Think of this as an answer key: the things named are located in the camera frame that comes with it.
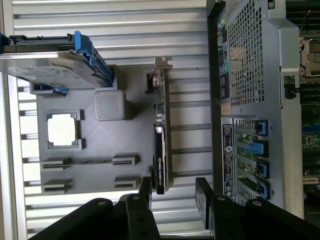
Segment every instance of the corrugated metal wall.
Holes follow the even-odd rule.
[[[79,30],[91,37],[109,64],[152,64],[155,56],[173,57],[169,78],[170,102],[175,106],[171,108],[174,185],[165,195],[153,196],[152,209],[161,234],[207,234],[194,200],[195,177],[212,182],[206,0],[15,0],[3,5],[6,34],[64,36]],[[35,96],[22,80],[17,88],[25,236],[92,198],[116,202],[124,192],[41,194]]]

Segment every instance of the sticker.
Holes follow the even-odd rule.
[[[94,85],[61,66],[8,67],[8,70],[33,83],[46,84],[55,88],[83,89]]]
[[[221,104],[221,115],[231,115],[231,103],[222,103]]]
[[[234,186],[234,153],[233,153],[233,126],[222,125],[223,142],[223,194],[233,197]]]

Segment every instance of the hard drive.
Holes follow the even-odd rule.
[[[1,35],[0,45],[3,73],[52,88],[113,87],[113,70],[79,31],[57,37]]]

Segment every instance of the gray plastic block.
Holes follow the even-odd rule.
[[[114,188],[136,189],[140,183],[141,178],[139,176],[117,176],[114,179]]]
[[[138,158],[137,155],[125,155],[125,154],[115,155],[112,158],[112,165],[114,167],[133,167],[136,165],[137,158]]]
[[[127,96],[122,90],[96,91],[94,94],[95,118],[98,121],[126,119]]]
[[[52,179],[45,182],[41,188],[44,194],[64,194],[72,186],[69,185],[72,182],[71,179]]]
[[[50,158],[40,162],[41,171],[63,171],[71,166],[71,158]]]

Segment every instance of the white label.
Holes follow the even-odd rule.
[[[46,84],[55,88],[85,89],[94,87],[73,71],[61,66],[12,66],[8,70],[30,82]]]

